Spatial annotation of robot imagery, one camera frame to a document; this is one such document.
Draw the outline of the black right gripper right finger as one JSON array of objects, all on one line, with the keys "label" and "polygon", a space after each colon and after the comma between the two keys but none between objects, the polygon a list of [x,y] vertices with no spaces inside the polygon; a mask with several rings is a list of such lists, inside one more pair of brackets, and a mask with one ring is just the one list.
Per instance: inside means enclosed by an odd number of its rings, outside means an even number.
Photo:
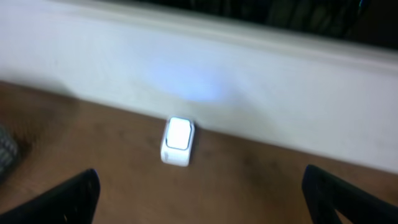
[{"label": "black right gripper right finger", "polygon": [[312,222],[397,223],[397,207],[313,165],[305,169],[302,191]]}]

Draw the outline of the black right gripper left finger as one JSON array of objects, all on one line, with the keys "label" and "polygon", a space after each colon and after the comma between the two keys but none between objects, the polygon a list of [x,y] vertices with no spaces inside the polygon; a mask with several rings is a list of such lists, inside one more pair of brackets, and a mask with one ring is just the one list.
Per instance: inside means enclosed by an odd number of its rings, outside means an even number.
[{"label": "black right gripper left finger", "polygon": [[1,214],[1,223],[92,223],[100,190],[97,172],[88,169]]}]

